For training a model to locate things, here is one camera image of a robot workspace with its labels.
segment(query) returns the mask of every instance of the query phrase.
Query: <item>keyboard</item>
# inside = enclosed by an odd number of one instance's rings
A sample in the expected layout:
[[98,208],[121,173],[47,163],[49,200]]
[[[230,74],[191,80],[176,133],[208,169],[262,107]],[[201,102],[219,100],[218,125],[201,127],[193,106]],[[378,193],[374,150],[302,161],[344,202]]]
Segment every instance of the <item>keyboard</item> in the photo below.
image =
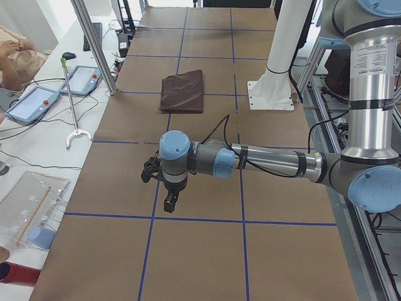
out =
[[[95,30],[96,37],[98,38],[98,41],[101,46],[102,45],[102,24],[101,24],[101,22],[94,22],[94,23],[92,23],[92,27]],[[83,35],[83,51],[90,51],[89,42],[85,35]]]

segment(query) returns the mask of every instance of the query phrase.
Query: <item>wooden stick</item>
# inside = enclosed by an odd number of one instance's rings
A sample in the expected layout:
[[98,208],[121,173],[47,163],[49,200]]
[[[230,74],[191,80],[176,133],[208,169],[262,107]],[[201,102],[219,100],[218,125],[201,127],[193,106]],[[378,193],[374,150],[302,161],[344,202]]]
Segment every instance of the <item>wooden stick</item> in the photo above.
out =
[[31,224],[32,219],[35,217],[36,213],[38,213],[38,210],[40,208],[40,206],[42,206],[43,202],[45,201],[46,197],[48,196],[49,192],[50,192],[51,187],[49,186],[46,190],[46,192],[44,193],[44,196],[41,198],[39,204],[37,205],[37,207],[35,208],[35,210],[32,212],[31,216],[29,217],[29,219],[27,220],[24,228],[21,230],[19,236],[17,237],[17,240],[15,242],[15,244],[17,245],[18,242],[20,241],[20,239],[24,236],[26,229],[28,229],[28,226]]

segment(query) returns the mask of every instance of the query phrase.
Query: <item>green handle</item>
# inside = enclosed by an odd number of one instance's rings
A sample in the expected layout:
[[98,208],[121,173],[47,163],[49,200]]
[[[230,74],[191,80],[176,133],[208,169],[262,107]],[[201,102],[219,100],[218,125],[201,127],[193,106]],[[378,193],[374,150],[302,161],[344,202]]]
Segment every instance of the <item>green handle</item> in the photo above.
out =
[[67,67],[67,65],[65,64],[65,62],[66,62],[65,58],[60,58],[60,61],[61,61],[61,66]]

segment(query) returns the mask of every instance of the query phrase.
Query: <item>blue joint cap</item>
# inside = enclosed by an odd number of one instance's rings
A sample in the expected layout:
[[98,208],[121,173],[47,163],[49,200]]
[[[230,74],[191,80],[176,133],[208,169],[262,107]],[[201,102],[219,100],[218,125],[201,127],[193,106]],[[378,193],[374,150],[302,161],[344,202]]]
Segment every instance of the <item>blue joint cap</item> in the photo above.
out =
[[188,153],[190,141],[180,130],[171,130],[160,138],[160,156],[165,160],[177,160]]
[[236,156],[232,150],[219,150],[213,163],[213,176],[223,178],[231,177],[235,158]]
[[343,39],[320,37],[320,47],[324,49],[345,50],[350,46]]
[[369,212],[393,210],[401,204],[401,170],[389,165],[367,169],[352,181],[348,198]]
[[358,3],[365,11],[378,17],[401,17],[400,0],[358,0]]

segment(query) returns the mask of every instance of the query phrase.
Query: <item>computer mouse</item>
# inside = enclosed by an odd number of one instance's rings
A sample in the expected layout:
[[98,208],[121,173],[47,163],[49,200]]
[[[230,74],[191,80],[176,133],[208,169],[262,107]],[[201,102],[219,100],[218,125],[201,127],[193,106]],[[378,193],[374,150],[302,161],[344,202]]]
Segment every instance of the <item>computer mouse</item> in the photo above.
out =
[[76,58],[76,54],[72,52],[64,52],[63,55],[61,56],[62,58],[65,58],[67,61]]

